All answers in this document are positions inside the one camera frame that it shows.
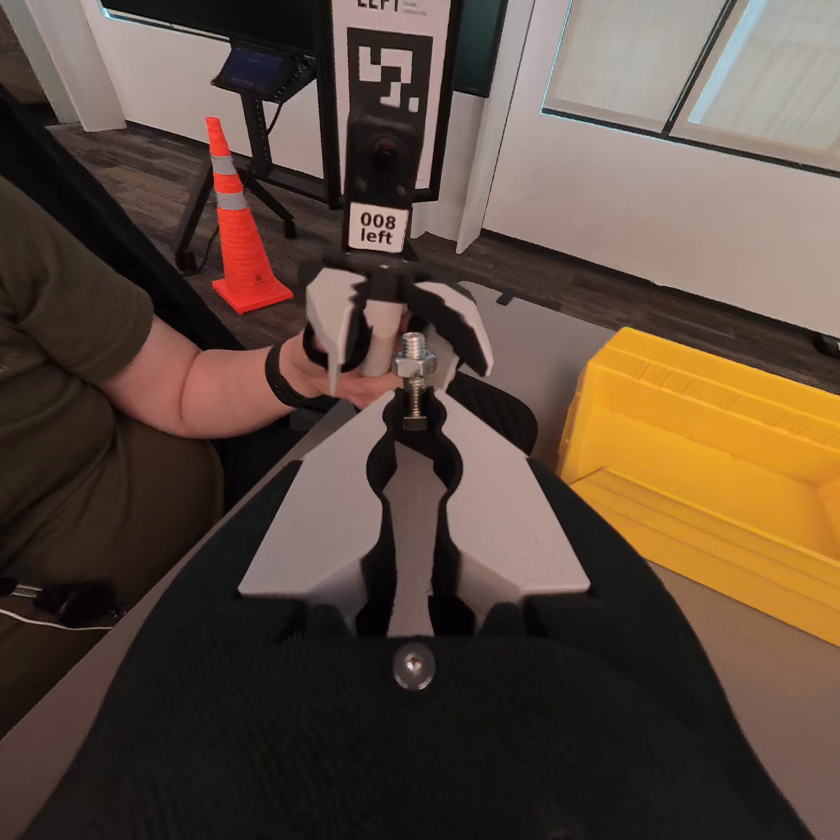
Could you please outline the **orange traffic cone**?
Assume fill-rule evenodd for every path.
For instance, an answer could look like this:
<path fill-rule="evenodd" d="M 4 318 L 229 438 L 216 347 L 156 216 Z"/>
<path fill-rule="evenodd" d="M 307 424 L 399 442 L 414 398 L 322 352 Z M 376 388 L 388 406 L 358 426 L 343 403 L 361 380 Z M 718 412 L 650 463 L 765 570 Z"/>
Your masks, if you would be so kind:
<path fill-rule="evenodd" d="M 237 314 L 293 299 L 274 275 L 256 221 L 218 117 L 205 118 L 224 276 L 213 282 L 216 293 Z"/>

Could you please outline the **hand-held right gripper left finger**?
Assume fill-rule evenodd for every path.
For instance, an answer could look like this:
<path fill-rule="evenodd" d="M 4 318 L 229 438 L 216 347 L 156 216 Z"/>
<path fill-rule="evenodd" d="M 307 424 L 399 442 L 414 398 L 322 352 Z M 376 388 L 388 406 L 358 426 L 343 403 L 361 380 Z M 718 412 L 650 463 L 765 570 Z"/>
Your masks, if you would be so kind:
<path fill-rule="evenodd" d="M 387 635 L 396 547 L 385 488 L 397 468 L 389 392 L 281 473 L 290 485 L 238 594 L 334 607 L 360 636 Z"/>

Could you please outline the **yellow plastic bin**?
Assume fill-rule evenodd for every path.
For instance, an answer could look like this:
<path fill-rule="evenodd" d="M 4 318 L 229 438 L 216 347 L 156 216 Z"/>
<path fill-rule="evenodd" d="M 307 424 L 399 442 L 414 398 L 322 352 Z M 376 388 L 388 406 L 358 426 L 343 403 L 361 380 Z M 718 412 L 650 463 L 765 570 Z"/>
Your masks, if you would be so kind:
<path fill-rule="evenodd" d="M 839 397 L 624 328 L 557 473 L 646 560 L 839 645 Z"/>

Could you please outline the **small tablet screen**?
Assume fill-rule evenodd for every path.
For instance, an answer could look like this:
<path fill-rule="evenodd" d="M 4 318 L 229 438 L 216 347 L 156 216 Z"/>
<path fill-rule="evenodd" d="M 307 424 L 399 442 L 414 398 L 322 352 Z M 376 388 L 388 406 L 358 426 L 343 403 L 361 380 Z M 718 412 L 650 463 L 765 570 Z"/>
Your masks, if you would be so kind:
<path fill-rule="evenodd" d="M 282 105 L 315 81 L 316 76 L 313 56 L 233 43 L 211 84 L 242 97 Z"/>

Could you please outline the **person's left hand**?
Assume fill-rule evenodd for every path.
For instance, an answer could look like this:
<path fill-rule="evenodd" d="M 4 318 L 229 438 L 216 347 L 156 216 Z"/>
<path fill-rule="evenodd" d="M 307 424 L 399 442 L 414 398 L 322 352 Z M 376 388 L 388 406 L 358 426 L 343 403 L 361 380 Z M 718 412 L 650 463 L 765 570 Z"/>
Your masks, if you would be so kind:
<path fill-rule="evenodd" d="M 360 410 L 372 405 L 383 395 L 393 393 L 402 385 L 402 380 L 393 373 L 369 377 L 356 371 L 340 374 L 336 385 L 331 385 L 329 373 L 305 355 L 299 360 L 288 359 L 282 362 L 281 368 L 291 387 L 302 396 L 335 397 Z"/>

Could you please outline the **frosted glass window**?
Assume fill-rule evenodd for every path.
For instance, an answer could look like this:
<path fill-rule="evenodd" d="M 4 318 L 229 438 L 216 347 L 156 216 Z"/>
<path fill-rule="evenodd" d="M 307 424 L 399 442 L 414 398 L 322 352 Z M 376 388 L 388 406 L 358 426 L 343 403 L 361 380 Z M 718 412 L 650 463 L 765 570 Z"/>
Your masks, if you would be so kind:
<path fill-rule="evenodd" d="M 838 1 L 575 1 L 542 113 L 838 175 Z"/>

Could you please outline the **black office chair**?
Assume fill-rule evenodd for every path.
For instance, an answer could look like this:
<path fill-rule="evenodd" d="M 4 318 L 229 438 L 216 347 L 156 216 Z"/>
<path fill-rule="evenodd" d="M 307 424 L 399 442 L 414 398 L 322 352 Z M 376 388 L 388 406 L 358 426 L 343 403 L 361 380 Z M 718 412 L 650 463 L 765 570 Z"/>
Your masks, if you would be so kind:
<path fill-rule="evenodd" d="M 1 173 L 201 350 L 243 350 L 188 281 L 33 112 L 1 88 Z"/>

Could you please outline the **black wristband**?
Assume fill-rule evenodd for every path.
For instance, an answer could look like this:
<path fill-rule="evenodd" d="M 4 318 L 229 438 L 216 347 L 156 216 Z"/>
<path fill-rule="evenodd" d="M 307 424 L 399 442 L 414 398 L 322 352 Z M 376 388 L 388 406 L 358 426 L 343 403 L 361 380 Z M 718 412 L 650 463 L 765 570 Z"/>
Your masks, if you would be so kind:
<path fill-rule="evenodd" d="M 315 406 L 324 406 L 332 400 L 326 395 L 304 396 L 289 383 L 280 369 L 280 353 L 286 342 L 275 343 L 269 349 L 265 361 L 265 377 L 269 389 L 276 399 L 291 411 Z"/>

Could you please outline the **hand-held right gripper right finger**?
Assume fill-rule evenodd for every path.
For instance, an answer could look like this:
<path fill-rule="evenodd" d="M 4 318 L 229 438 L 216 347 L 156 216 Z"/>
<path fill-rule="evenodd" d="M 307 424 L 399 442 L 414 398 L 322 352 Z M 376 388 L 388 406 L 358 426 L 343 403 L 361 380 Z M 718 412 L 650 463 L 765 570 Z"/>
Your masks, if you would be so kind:
<path fill-rule="evenodd" d="M 590 591 L 520 448 L 441 391 L 429 398 L 429 433 L 444 485 L 429 592 L 435 635 L 471 635 L 502 603 Z"/>

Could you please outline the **steel hex bolt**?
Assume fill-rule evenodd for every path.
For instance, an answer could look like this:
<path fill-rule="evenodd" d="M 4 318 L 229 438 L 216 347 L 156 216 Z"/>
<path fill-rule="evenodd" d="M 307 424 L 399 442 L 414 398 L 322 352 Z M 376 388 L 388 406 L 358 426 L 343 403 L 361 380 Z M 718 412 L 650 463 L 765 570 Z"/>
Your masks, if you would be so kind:
<path fill-rule="evenodd" d="M 416 358 L 426 351 L 429 352 L 426 337 L 422 332 L 405 332 L 402 336 L 401 349 L 397 354 Z M 427 428 L 427 416 L 424 407 L 427 378 L 402 379 L 402 382 L 404 393 L 403 429 L 407 432 L 422 431 Z"/>

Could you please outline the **black display stand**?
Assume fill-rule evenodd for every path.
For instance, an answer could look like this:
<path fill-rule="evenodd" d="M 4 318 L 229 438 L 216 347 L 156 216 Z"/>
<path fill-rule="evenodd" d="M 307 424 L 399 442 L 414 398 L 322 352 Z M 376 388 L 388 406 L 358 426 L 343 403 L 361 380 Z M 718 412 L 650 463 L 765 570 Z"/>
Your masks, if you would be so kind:
<path fill-rule="evenodd" d="M 270 192 L 276 187 L 289 193 L 305 196 L 335 209 L 341 207 L 342 179 L 340 147 L 338 141 L 327 140 L 322 148 L 323 177 L 317 178 L 304 172 L 294 171 L 275 163 L 270 151 L 270 128 L 266 120 L 264 103 L 245 94 L 240 96 L 245 116 L 245 126 L 250 145 L 250 158 L 234 154 L 234 168 L 240 175 L 247 193 L 265 205 L 282 224 L 286 239 L 296 239 L 298 229 L 294 216 L 284 204 Z M 214 192 L 214 174 L 211 159 L 207 155 L 204 165 L 186 202 L 176 229 L 174 262 L 185 276 L 194 276 L 203 269 L 192 250 L 192 241 L 201 220 L 207 200 Z"/>

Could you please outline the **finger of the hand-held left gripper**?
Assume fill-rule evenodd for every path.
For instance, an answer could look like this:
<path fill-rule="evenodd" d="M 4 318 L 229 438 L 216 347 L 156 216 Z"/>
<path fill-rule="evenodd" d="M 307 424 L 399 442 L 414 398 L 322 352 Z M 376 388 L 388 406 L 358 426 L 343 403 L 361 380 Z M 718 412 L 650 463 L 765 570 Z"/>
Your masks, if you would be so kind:
<path fill-rule="evenodd" d="M 371 347 L 364 314 L 368 282 L 363 274 L 321 268 L 306 288 L 303 347 L 309 360 L 328 373 L 331 396 L 338 394 L 341 374 L 362 365 Z"/>
<path fill-rule="evenodd" d="M 437 356 L 433 379 L 453 379 L 461 364 L 479 376 L 491 373 L 494 355 L 485 323 L 465 288 L 443 281 L 409 280 L 406 305 L 433 330 L 428 333 L 430 349 Z"/>

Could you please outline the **black quilted pad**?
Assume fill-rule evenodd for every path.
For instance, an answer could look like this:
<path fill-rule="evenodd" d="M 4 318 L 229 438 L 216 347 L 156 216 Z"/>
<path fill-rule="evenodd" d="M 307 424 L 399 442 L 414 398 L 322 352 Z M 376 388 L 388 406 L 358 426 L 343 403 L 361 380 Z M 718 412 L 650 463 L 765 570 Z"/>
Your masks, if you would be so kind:
<path fill-rule="evenodd" d="M 539 435 L 538 420 L 517 397 L 462 371 L 455 374 L 447 394 L 525 455 L 532 454 Z"/>

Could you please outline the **small black device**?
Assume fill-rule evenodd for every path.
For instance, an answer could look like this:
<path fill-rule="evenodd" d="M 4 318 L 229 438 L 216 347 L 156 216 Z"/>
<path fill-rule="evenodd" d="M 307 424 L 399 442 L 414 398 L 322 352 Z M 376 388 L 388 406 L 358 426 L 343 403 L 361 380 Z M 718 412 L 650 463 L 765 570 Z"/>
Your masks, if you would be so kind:
<path fill-rule="evenodd" d="M 53 584 L 42 588 L 34 606 L 70 630 L 111 628 L 123 614 L 117 592 L 105 581 Z"/>

